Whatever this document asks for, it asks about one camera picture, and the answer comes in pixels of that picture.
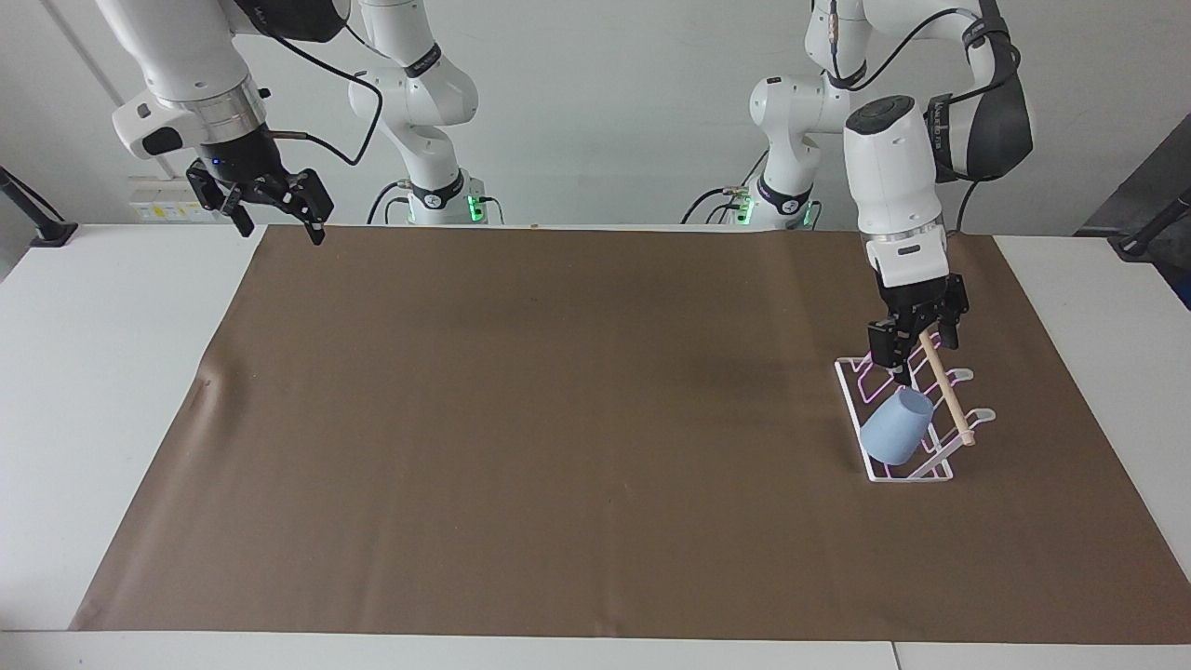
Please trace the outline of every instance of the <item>wooden dowel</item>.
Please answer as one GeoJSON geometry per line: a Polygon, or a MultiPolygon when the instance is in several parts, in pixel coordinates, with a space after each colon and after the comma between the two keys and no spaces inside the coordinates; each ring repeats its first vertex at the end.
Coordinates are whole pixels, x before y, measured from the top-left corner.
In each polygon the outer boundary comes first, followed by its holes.
{"type": "Polygon", "coordinates": [[[930,362],[930,370],[935,372],[935,380],[939,381],[939,389],[943,393],[943,401],[947,403],[947,409],[952,413],[952,421],[955,422],[955,428],[960,432],[964,446],[971,447],[975,445],[975,432],[968,426],[967,415],[964,414],[964,408],[960,407],[960,400],[955,395],[955,389],[952,389],[952,380],[947,376],[943,362],[939,361],[939,352],[935,351],[935,344],[930,340],[930,333],[925,330],[919,332],[918,343],[922,344],[927,361],[930,362]]]}

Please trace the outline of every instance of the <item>white wire rack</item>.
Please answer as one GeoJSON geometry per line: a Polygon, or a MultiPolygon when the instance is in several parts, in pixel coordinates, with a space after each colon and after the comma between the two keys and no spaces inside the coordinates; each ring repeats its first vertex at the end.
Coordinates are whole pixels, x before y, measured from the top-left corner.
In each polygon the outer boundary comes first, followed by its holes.
{"type": "MultiPolygon", "coordinates": [[[[937,332],[931,334],[930,342],[937,350],[940,346],[937,332]]],[[[925,390],[919,387],[918,376],[923,369],[927,370],[928,376],[930,375],[927,353],[921,346],[910,353],[906,365],[910,368],[910,387],[922,392],[934,402],[937,417],[940,414],[939,407],[943,405],[943,395],[939,387],[941,381],[934,381],[925,390]]],[[[903,472],[912,468],[910,474],[894,474],[890,467],[873,459],[865,451],[860,444],[860,427],[862,426],[861,417],[867,420],[900,386],[893,381],[888,371],[873,364],[872,355],[863,358],[836,359],[835,372],[840,378],[840,390],[843,392],[843,399],[848,405],[848,414],[852,417],[852,426],[856,433],[856,447],[860,450],[860,458],[865,464],[865,472],[868,474],[869,482],[949,482],[952,480],[954,472],[948,458],[964,445],[956,428],[952,427],[940,438],[940,431],[936,426],[939,419],[933,420],[919,445],[921,453],[913,457],[908,467],[898,469],[899,472],[903,472]]],[[[947,371],[947,382],[952,387],[973,378],[975,378],[975,374],[966,368],[947,371]]],[[[942,417],[946,418],[946,415],[947,413],[942,413],[942,417]]],[[[967,413],[967,420],[973,431],[977,426],[996,419],[997,413],[989,408],[973,409],[967,413]]]]}

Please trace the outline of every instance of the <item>brown mat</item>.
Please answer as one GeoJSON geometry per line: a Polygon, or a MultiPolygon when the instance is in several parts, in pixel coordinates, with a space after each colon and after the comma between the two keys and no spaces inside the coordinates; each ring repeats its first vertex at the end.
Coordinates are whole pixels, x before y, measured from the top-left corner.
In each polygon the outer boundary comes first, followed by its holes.
{"type": "Polygon", "coordinates": [[[1191,643],[994,243],[952,258],[999,419],[880,486],[855,234],[270,227],[71,627],[1191,643]]]}

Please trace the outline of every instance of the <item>white wall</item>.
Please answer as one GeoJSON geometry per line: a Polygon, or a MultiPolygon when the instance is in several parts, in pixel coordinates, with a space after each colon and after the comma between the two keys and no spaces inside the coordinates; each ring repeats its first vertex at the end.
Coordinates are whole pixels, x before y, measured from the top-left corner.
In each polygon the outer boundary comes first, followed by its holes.
{"type": "MultiPolygon", "coordinates": [[[[89,0],[40,0],[64,17],[108,88],[141,87],[89,0]]],[[[1191,13],[1186,0],[1002,0],[1036,111],[1035,154],[983,186],[972,231],[1070,233],[1187,113],[1191,13]]],[[[522,223],[673,223],[694,195],[736,182],[765,148],[750,123],[753,84],[817,73],[803,52],[807,2],[757,0],[434,0],[436,36],[475,79],[480,112],[451,129],[461,161],[522,223]]],[[[0,161],[36,179],[68,217],[131,218],[125,177],[163,175],[126,156],[113,107],[83,58],[32,0],[7,0],[0,25],[0,161]]],[[[361,26],[360,17],[353,25],[361,26]]],[[[896,43],[874,39],[871,61],[896,43]]],[[[269,124],[354,149],[366,123],[345,84],[260,37],[237,44],[258,84],[273,89],[269,124]]],[[[354,70],[380,61],[350,37],[311,51],[354,70]]],[[[918,43],[873,95],[922,99],[966,84],[958,46],[918,43]]],[[[824,227],[854,227],[838,137],[825,137],[816,196],[824,227]]],[[[376,189],[404,168],[382,137],[349,169],[317,146],[283,144],[286,164],[314,167],[335,219],[358,223],[376,189]]],[[[191,156],[170,162],[175,170],[191,156]]],[[[941,187],[954,211],[962,184],[941,187]]],[[[276,219],[257,209],[258,220],[276,219]]]]}

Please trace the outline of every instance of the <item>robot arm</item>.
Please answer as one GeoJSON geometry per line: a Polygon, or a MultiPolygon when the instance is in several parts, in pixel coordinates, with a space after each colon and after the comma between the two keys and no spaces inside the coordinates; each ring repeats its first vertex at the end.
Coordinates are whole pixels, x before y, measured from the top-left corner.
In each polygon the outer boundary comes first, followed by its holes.
{"type": "MultiPolygon", "coordinates": [[[[318,173],[289,173],[264,123],[264,89],[232,46],[235,35],[326,42],[347,24],[351,0],[96,0],[117,38],[141,65],[148,89],[113,114],[136,156],[179,149],[199,152],[186,175],[199,201],[252,231],[243,202],[272,205],[301,220],[318,244],[333,203],[318,173]]],[[[400,68],[361,73],[391,102],[382,130],[410,169],[419,223],[473,223],[482,182],[459,168],[437,125],[466,123],[478,106],[472,80],[435,43],[422,1],[360,0],[368,33],[400,68]]],[[[379,100],[350,89],[353,108],[372,117],[379,100]]]]}
{"type": "MultiPolygon", "coordinates": [[[[364,26],[376,50],[398,68],[361,73],[385,94],[381,130],[397,144],[406,168],[411,217],[423,224],[482,221],[476,205],[484,183],[459,167],[455,148],[436,126],[472,120],[479,94],[472,79],[443,55],[419,0],[360,0],[364,26]]],[[[351,108],[369,118],[376,100],[360,86],[348,90],[351,108]]]]}
{"type": "Polygon", "coordinates": [[[231,44],[236,32],[325,42],[345,24],[349,0],[98,0],[148,89],[112,119],[138,157],[194,148],[186,175],[199,201],[231,217],[242,234],[252,219],[242,202],[272,205],[305,224],[318,244],[333,203],[318,173],[281,163],[264,123],[262,90],[231,44]]]}
{"type": "Polygon", "coordinates": [[[962,277],[952,274],[947,262],[935,182],[997,179],[1033,150],[1017,79],[1019,54],[996,0],[816,0],[806,51],[823,68],[817,87],[804,82],[799,98],[782,89],[791,77],[773,77],[754,90],[754,120],[771,146],[769,163],[750,189],[754,217],[775,227],[793,220],[810,196],[818,158],[813,142],[803,134],[844,133],[859,227],[888,306],[888,317],[869,325],[869,344],[874,361],[906,381],[905,358],[918,333],[939,321],[943,345],[958,347],[956,325],[968,307],[962,277]],[[934,98],[927,109],[904,95],[884,98],[842,121],[835,100],[847,100],[872,81],[865,80],[872,30],[962,44],[972,87],[934,98]],[[817,105],[812,92],[819,96],[817,105]],[[797,140],[785,139],[781,131],[797,140]],[[781,189],[777,196],[767,192],[781,189]],[[786,209],[782,202],[790,202],[786,209]]]}

